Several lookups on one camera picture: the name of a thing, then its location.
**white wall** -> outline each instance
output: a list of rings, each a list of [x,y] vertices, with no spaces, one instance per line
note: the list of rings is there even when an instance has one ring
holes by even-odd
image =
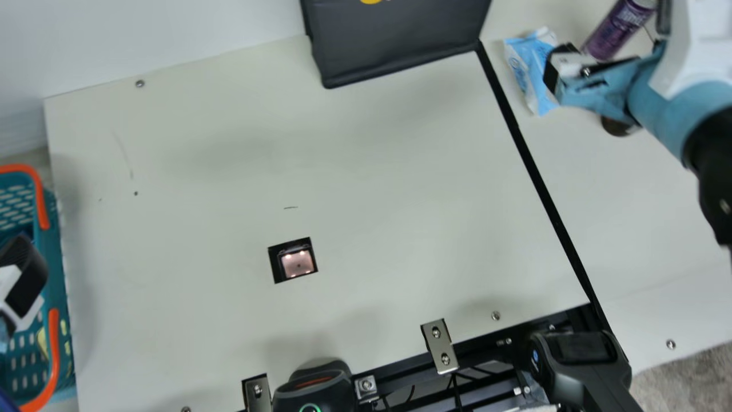
[[[45,143],[43,98],[302,32],[298,0],[0,0],[0,156]]]

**purple bottle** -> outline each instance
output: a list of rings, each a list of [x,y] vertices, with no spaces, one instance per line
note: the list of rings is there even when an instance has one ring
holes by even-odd
[[[582,46],[598,60],[609,60],[656,11],[655,0],[618,0]]]

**bolt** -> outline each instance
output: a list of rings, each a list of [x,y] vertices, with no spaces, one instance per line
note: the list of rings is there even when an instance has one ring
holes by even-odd
[[[371,383],[370,380],[364,379],[361,381],[361,389],[363,389],[365,391],[370,391],[371,388],[373,388],[373,383]]]

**tissue packet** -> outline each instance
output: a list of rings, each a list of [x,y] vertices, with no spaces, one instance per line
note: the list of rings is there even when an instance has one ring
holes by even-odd
[[[556,34],[547,27],[542,27],[524,38],[504,40],[506,61],[523,91],[526,104],[539,116],[558,106],[544,85],[547,56],[556,46]]]

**plastic basket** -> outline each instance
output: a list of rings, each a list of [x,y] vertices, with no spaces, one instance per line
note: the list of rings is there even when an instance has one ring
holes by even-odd
[[[27,165],[0,166],[0,246],[23,233],[48,264],[43,307],[0,356],[0,387],[23,412],[76,394],[56,200]]]

